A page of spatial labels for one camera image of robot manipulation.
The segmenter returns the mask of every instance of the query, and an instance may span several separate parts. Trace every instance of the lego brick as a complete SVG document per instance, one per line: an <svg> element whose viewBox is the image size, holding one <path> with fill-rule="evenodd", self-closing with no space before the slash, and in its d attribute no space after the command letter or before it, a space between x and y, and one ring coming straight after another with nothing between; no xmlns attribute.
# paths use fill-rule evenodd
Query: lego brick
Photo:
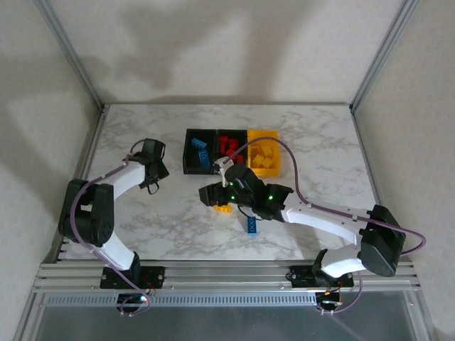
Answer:
<svg viewBox="0 0 455 341"><path fill-rule="evenodd" d="M227 155L227 156L231 156L231 155L234 154L234 153L235 153L235 150L234 150L234 149L231 149L231 148L228 149L228 150L226 151L226 155Z"/></svg>
<svg viewBox="0 0 455 341"><path fill-rule="evenodd" d="M194 148L199 149L199 150L203 150L203 149L205 149L205 147L207 147L206 142L202 142L201 140L198 140L197 138L194 138L191 140L191 145Z"/></svg>
<svg viewBox="0 0 455 341"><path fill-rule="evenodd" d="M255 236L257 234L255 217L247 217L247 230L247 233L250 236Z"/></svg>
<svg viewBox="0 0 455 341"><path fill-rule="evenodd" d="M269 158L265 158L261 165L263 165L265 168L269 168L272 165L273 161Z"/></svg>
<svg viewBox="0 0 455 341"><path fill-rule="evenodd" d="M251 147L251 155L254 157L259 154L259 147Z"/></svg>
<svg viewBox="0 0 455 341"><path fill-rule="evenodd" d="M234 151L239 149L239 140L229 139L229 149L234 149Z"/></svg>
<svg viewBox="0 0 455 341"><path fill-rule="evenodd" d="M263 146L262 152L264 153L265 156L269 156L269 157L273 156L272 149L269 146Z"/></svg>
<svg viewBox="0 0 455 341"><path fill-rule="evenodd" d="M207 151L199 151L200 165L203 168L210 168L210 160L208 158Z"/></svg>
<svg viewBox="0 0 455 341"><path fill-rule="evenodd" d="M261 155L259 155L259 154L256 155L256 157L253 158L253 161L252 161L253 167L259 168L259 166L261 165L261 163L263 162L263 160L264 160L264 157L263 157L263 156L261 156Z"/></svg>
<svg viewBox="0 0 455 341"><path fill-rule="evenodd" d="M218 212L232 213L231 205L223 205L223 206L215 205L215 206L213 206L213 208L215 209L215 211L218 211Z"/></svg>

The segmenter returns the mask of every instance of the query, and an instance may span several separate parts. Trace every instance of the red lego brick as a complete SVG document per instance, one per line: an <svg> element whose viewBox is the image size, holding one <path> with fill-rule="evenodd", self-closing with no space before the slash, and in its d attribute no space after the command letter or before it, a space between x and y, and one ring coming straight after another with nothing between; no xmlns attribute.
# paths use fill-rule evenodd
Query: red lego brick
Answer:
<svg viewBox="0 0 455 341"><path fill-rule="evenodd" d="M229 139L229 148L234 149L234 151L239 149L239 140Z"/></svg>
<svg viewBox="0 0 455 341"><path fill-rule="evenodd" d="M220 152L224 154L226 152L226 146L228 144L229 138L227 136L220 136Z"/></svg>

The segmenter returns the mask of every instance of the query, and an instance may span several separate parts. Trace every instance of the marble table surface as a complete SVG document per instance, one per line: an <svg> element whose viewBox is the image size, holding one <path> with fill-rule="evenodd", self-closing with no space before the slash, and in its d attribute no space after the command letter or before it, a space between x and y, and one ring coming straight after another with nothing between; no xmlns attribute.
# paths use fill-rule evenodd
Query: marble table surface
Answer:
<svg viewBox="0 0 455 341"><path fill-rule="evenodd" d="M115 232L141 259L314 259L322 248L345 244L311 227L268 221L258 222L251 237L236 207L231 214L206 207L198 189L219 177L183 174L187 128L277 130L296 155L303 194L365 209L375 204L347 106L116 104L109 108L89 178L118 166L139 139L166 144L170 176L157 194L132 188L115 201ZM264 181L294 187L293 177L282 149L280 177ZM60 253L60 259L91 257L72 242Z"/></svg>

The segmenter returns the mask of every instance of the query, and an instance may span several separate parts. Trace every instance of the purple cable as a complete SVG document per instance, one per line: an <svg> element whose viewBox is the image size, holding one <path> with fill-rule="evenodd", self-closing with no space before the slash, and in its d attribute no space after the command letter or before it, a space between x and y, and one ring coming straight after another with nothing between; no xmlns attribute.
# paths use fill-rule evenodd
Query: purple cable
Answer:
<svg viewBox="0 0 455 341"><path fill-rule="evenodd" d="M108 178L112 175L114 175L115 173L118 173L120 172L123 168L125 168L128 164L128 159L129 159L129 156L127 155L127 157L125 158L124 160L124 164L111 170L110 172L106 173L104 176L99 176L98 178L94 179L94 180L91 180L89 182L87 182L85 185L83 185L81 187L81 189L79 190L79 192L77 192L77 195L75 196L74 200L73 200L73 203L71 205L71 209L70 209L70 225L71 225L71 230L73 231L73 234L75 235L77 241L79 242L79 244L81 244L83 247L87 248L90 252L92 252L100 261L106 263L106 265L110 266L110 268L112 270L114 270L114 272L121 278L123 279L128 285L130 285L133 289L137 290L138 292L140 292L140 294L142 294L145 298L146 298L146 303L147 303L147 307L143 310L140 310L140 311L137 311L135 313L130 313L129 316L132 317L132 316L135 316L135 315L138 315L138 314L142 314L142 313L145 313L148 309L151 308L151 304L150 304L150 297L149 295L142 289L140 289L140 287L138 287L136 284L134 284L133 282L131 282L124 274L122 274L121 270L117 269L115 267L114 264L111 264L110 261L108 259L106 259L102 254L100 254L96 248L86 242L84 242L84 240L82 239L82 237L80 236L78 230L77 230L77 227L76 227L76 219L75 219L75 213L76 213L76 207L77 207L77 204L79 203L79 200L80 198L82 197L82 195L84 194L84 192L91 186L93 185L94 183L97 183L99 181L101 181L102 179L105 179L105 178ZM123 301L122 305L120 306L120 313L123 314L123 307L124 307L124 304L130 299L130 298L127 298L125 301Z"/></svg>
<svg viewBox="0 0 455 341"><path fill-rule="evenodd" d="M265 136L265 137L258 137L257 139L253 139L251 141L248 141L243 146L241 146L238 150L236 150L236 152L234 152L234 154L232 154L229 158L227 158L227 160L224 161L223 164L226 164L229 160L234 158L239 152L241 152L243 149L247 148L250 144L253 144L254 142L258 142L258 141L261 141L261 140L272 140L272 141L278 142L289 153L289 155L291 156L291 159L292 159L292 164L294 165L294 178L295 178L296 193L299 196L299 199L302 202L304 202L305 205L311 204L311 207L312 208L316 208L317 210L321 210L321 211L324 211L324 212L327 212L327 213L331 213L331 214L335 214L335 215L340 215L342 217L353 218L353 216L350 215L349 213L341 212L341 211L338 211L338 210L333 210L331 208L320 206L320 205L315 205L312 202L309 202L301 194L300 188L299 188L299 168L297 167L297 161L296 161L295 155L294 155L294 153L292 153L292 150L283 141L281 141L279 139L276 139L274 137ZM412 249L409 249L407 251L402 252L401 253L402 256L411 254L412 252L415 252L415 251L421 249L427 243L427 239L425 238L425 236L423 234L420 234L419 232L411 231L410 229L403 229L401 227L398 227L398 226L395 226L395 225L392 225L392 224L388 224L386 222L380 222L379 220L374 220L374 219L370 219L370 218L357 217L357 219L361 220L363 222L370 222L372 224L377 224L379 226L386 227L388 229L393 229L393 230L398 231L398 232L409 233L409 234L412 234L412 235L414 235L416 237L419 237L420 238L420 243L416 247L413 247ZM362 294L362 290L363 290L362 275L360 274L360 272L358 272L357 275L358 275L358 279L359 279L359 289L358 289L358 292L357 292L357 296L354 298L354 300L351 303L349 303L343 309L336 310L336 311L332 310L333 313L342 313L343 311L346 311L347 309L351 308L355 303L357 303L358 299L360 298L360 295Z"/></svg>

